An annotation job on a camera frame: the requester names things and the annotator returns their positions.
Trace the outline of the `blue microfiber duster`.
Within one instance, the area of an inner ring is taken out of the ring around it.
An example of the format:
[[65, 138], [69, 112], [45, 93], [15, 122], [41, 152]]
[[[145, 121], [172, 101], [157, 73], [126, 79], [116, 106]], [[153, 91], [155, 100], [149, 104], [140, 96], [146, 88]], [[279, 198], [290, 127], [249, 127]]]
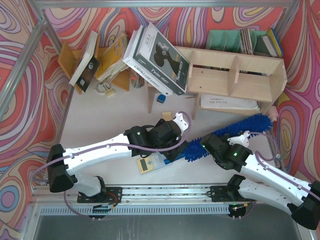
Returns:
[[[226, 140], [227, 138], [237, 137], [245, 131], [264, 133], [269, 131], [273, 125], [273, 122], [267, 115], [259, 113], [217, 129], [213, 131], [212, 134]], [[203, 137], [198, 137], [191, 140], [174, 162], [180, 159], [185, 159], [188, 162], [194, 162], [202, 157], [208, 156], [209, 153], [200, 144], [202, 138]]]

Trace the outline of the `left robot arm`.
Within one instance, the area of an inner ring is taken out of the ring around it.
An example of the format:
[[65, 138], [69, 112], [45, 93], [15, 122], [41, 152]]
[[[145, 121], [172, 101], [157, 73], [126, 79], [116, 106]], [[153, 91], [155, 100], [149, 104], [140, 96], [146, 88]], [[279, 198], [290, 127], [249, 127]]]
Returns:
[[62, 193], [74, 189], [89, 198], [106, 193], [103, 178], [83, 174], [83, 169], [101, 162], [134, 156], [147, 156], [159, 152], [173, 161], [187, 146], [182, 140], [189, 129], [184, 119], [160, 119], [156, 125], [134, 126], [109, 140], [78, 149], [51, 147], [47, 163], [49, 190]]

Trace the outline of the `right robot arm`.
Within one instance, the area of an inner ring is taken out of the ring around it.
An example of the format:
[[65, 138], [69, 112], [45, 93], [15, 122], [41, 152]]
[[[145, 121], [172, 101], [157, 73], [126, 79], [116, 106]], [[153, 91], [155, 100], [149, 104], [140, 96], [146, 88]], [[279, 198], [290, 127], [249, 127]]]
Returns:
[[248, 148], [251, 134], [245, 131], [222, 138], [209, 133], [200, 141], [218, 166], [237, 171], [227, 184], [228, 195], [263, 202], [289, 214], [304, 228], [316, 230], [320, 222], [319, 181], [310, 183], [269, 164], [259, 151]]

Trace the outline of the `wooden desktop bookshelf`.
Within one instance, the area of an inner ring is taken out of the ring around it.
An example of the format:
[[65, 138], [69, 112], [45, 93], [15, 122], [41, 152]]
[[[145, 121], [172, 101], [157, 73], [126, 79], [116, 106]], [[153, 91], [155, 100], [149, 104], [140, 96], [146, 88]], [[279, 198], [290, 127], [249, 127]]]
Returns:
[[189, 60], [187, 91], [195, 94], [192, 116], [201, 109], [204, 94], [253, 100], [258, 110], [216, 108], [216, 111], [251, 116], [268, 114], [288, 82], [282, 58], [178, 46]]

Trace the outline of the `yellow and blue calculator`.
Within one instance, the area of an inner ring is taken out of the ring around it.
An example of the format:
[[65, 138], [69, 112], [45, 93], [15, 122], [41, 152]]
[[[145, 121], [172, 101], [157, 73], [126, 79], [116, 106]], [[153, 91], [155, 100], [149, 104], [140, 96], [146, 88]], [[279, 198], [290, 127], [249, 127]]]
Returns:
[[148, 157], [143, 157], [136, 160], [140, 174], [145, 174], [171, 164], [160, 152], [155, 152]]

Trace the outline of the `yellow sticky note pad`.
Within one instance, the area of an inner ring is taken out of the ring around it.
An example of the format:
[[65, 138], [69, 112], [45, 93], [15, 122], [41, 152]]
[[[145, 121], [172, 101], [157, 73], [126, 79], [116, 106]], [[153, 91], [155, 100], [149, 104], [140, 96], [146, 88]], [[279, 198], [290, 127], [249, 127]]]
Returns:
[[174, 114], [170, 111], [162, 112], [161, 116], [165, 121], [171, 121], [174, 119]]

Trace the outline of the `pink pig toy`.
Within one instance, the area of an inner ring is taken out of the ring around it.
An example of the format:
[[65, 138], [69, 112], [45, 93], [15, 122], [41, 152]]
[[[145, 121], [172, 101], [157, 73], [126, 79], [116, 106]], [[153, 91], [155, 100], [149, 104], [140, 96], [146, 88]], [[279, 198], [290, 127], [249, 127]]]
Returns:
[[267, 115], [269, 117], [269, 119], [272, 121], [272, 122], [275, 122], [277, 121], [278, 117], [279, 117], [279, 113], [278, 113], [278, 110], [277, 110], [277, 107], [276, 106], [271, 106], [269, 108], [269, 110], [267, 111]]

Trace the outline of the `colored pencils cup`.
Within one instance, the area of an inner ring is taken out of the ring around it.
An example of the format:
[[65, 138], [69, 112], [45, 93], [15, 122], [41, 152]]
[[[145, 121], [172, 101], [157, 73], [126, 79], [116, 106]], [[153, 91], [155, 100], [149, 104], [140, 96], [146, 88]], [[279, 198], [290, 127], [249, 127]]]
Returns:
[[145, 85], [145, 80], [138, 73], [136, 73], [131, 68], [129, 69], [129, 79], [130, 83], [134, 88], [142, 88]]

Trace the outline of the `white Chokladfabriken book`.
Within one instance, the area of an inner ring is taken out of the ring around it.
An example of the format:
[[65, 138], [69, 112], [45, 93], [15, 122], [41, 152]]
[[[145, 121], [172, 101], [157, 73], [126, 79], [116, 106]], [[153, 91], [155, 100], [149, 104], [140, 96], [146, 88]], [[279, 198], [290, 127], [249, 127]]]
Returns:
[[144, 27], [142, 25], [138, 28], [138, 30], [133, 31], [122, 61], [163, 95], [170, 96], [174, 92], [169, 89], [164, 83], [157, 80], [145, 67], [142, 66], [141, 63], [138, 63], [138, 61], [134, 59], [134, 55], [137, 53], [143, 31]]

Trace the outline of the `teal file organizer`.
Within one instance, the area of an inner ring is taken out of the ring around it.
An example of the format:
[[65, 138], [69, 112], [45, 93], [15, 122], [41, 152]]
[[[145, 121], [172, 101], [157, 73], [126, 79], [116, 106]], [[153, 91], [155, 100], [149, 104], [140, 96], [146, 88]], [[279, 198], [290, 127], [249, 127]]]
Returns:
[[243, 40], [241, 30], [210, 30], [205, 48], [207, 50], [278, 57], [267, 31], [249, 30], [250, 40]]

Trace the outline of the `yellow books stack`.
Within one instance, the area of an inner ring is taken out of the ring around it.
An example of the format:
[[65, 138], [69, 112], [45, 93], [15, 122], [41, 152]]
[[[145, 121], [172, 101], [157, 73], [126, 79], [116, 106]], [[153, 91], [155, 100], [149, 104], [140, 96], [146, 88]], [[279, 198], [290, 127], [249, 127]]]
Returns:
[[127, 47], [127, 35], [122, 32], [113, 44], [100, 55], [98, 58], [99, 67], [96, 72], [96, 79], [100, 84], [112, 82], [120, 72], [128, 68], [123, 61]]

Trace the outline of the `blue and yellow book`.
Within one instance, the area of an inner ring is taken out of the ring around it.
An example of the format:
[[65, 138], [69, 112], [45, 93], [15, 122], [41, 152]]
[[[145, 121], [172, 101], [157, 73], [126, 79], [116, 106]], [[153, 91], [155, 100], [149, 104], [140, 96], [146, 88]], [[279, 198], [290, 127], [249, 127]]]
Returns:
[[265, 35], [262, 35], [262, 37], [270, 42], [279, 58], [282, 58], [284, 56], [283, 48], [273, 28], [269, 28], [266, 31]]

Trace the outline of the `white book black cover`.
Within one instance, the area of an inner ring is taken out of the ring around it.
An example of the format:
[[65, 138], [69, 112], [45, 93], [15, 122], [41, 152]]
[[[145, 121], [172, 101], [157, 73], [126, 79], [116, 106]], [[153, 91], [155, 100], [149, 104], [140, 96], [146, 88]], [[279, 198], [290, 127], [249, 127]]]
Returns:
[[76, 59], [74, 72], [69, 81], [69, 84], [78, 86], [83, 92], [86, 92], [100, 65], [100, 62], [95, 57], [97, 39], [98, 34], [95, 31], [91, 31]]

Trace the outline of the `yellow wooden book stand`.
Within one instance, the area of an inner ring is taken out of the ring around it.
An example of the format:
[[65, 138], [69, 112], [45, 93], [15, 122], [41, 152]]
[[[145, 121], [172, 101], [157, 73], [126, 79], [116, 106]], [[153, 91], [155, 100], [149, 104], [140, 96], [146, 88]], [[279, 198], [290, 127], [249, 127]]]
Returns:
[[[108, 47], [101, 47], [101, 36], [98, 35], [97, 42], [96, 42], [96, 49], [94, 56], [99, 60], [100, 55], [107, 50]], [[71, 77], [75, 71], [75, 63], [76, 60], [81, 52], [81, 49], [79, 50], [72, 50], [67, 42], [64, 42], [62, 44], [62, 49], [60, 51], [60, 55], [58, 57], [58, 63], [61, 66], [64, 73], [67, 75], [69, 80], [71, 80]], [[94, 74], [94, 77], [92, 79], [96, 79], [97, 70]], [[111, 84], [118, 88], [121, 88], [125, 91], [129, 91], [130, 87], [130, 80], [129, 80], [129, 71], [128, 68], [122, 72], [120, 72], [110, 83], [104, 83], [104, 84]], [[74, 86], [79, 94], [83, 93], [83, 91], [77, 86]]]

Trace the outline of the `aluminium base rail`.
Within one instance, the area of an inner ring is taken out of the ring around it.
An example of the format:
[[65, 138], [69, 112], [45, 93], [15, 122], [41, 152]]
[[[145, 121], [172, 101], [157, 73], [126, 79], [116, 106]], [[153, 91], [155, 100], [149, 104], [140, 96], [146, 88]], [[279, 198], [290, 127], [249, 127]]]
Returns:
[[37, 186], [31, 194], [32, 204], [57, 204], [62, 205], [68, 202], [76, 207], [80, 205], [108, 205], [118, 204], [119, 206], [160, 206], [160, 205], [197, 205], [197, 204], [222, 204], [241, 205], [250, 203], [251, 200], [222, 199], [212, 200], [214, 196], [210, 193], [211, 187], [221, 189], [225, 184], [127, 184], [127, 185], [106, 185], [107, 193], [98, 197], [87, 197], [72, 188], [66, 192], [52, 193], [49, 186]]

